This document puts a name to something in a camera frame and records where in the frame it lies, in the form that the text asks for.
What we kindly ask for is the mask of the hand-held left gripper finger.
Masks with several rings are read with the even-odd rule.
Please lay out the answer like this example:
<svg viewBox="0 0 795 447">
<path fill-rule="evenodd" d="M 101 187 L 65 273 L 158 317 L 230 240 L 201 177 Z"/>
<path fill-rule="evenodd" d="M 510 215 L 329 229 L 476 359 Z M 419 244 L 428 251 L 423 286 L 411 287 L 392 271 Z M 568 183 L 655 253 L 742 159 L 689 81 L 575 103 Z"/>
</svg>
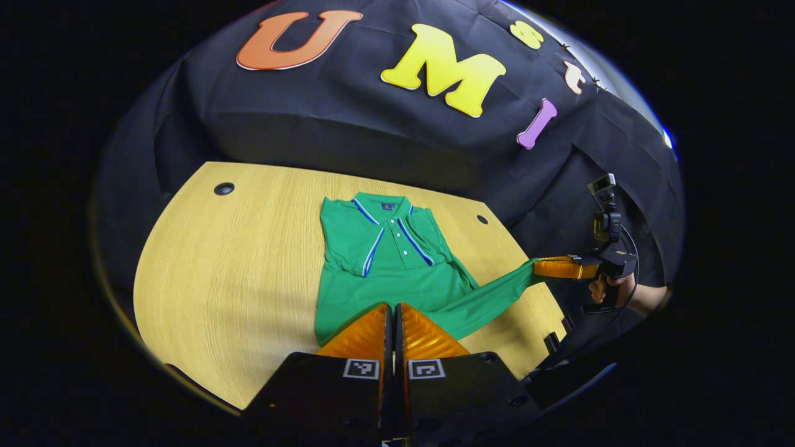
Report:
<svg viewBox="0 0 795 447">
<path fill-rule="evenodd" d="M 392 311 L 380 304 L 317 353 L 291 353 L 243 411 L 263 445 L 379 445 L 394 376 Z"/>
<path fill-rule="evenodd" d="M 540 406 L 496 353 L 471 353 L 407 303 L 397 308 L 396 371 L 410 445 L 495 445 Z"/>
</svg>

